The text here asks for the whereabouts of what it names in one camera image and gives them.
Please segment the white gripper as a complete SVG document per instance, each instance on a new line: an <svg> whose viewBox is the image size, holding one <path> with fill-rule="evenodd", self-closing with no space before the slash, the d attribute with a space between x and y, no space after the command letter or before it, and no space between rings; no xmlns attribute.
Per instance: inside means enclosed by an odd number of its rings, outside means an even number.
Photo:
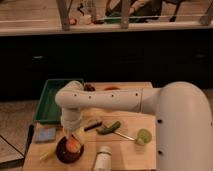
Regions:
<svg viewBox="0 0 213 171"><path fill-rule="evenodd" d="M61 125L66 138L74 137L81 143L85 143L84 130L81 127L82 116L78 109L62 109Z"/></svg>

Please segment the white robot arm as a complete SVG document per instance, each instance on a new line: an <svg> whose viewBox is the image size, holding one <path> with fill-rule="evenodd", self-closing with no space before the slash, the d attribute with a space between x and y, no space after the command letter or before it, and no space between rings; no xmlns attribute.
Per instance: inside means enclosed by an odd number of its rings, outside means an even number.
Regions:
<svg viewBox="0 0 213 171"><path fill-rule="evenodd" d="M61 122L80 127L80 111L102 108L151 114L156 124L156 171L213 171L213 112L205 93L188 82L161 88L86 91L71 81L55 95Z"/></svg>

